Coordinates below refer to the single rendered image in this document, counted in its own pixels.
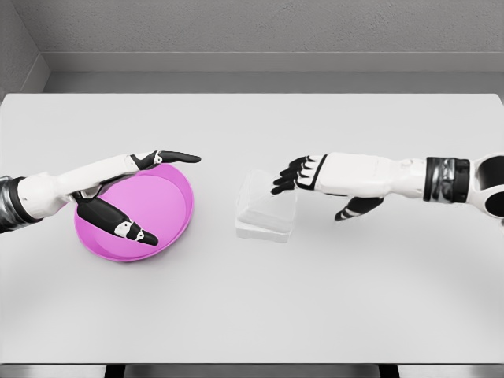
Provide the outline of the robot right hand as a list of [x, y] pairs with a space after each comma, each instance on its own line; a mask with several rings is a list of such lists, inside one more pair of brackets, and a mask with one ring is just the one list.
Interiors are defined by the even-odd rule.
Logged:
[[348, 197], [350, 201], [335, 215], [335, 221], [346, 221], [367, 214], [384, 202], [385, 194], [372, 188], [374, 163], [373, 158], [341, 153], [298, 157], [273, 181], [271, 194], [302, 189]]

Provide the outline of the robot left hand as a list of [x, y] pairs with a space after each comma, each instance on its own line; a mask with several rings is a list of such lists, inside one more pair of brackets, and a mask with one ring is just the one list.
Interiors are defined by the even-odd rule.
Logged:
[[155, 150], [139, 154], [122, 154], [96, 161], [57, 176], [58, 190], [76, 201], [80, 218], [104, 232], [137, 243], [156, 246], [156, 235], [145, 231], [126, 213], [108, 202], [84, 194], [90, 189], [101, 189], [104, 184], [115, 182], [137, 172], [155, 168], [161, 164], [183, 162], [194, 164], [201, 161], [196, 155], [178, 151]]

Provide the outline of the clear plastic egg box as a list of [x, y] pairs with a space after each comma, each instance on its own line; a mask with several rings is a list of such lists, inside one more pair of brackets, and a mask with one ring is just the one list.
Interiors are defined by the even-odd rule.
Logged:
[[236, 235], [286, 243], [295, 226], [298, 196], [295, 191], [272, 195], [276, 177], [263, 170], [249, 171], [240, 188], [235, 211]]

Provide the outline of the pink round plate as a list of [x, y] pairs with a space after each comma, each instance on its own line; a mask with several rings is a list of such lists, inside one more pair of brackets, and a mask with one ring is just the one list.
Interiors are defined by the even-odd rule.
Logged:
[[189, 181], [170, 164], [113, 183], [99, 198], [116, 206], [158, 240], [151, 246], [110, 235], [76, 214], [74, 225], [80, 242], [91, 253], [111, 261], [138, 261], [161, 252], [182, 235], [194, 208]]

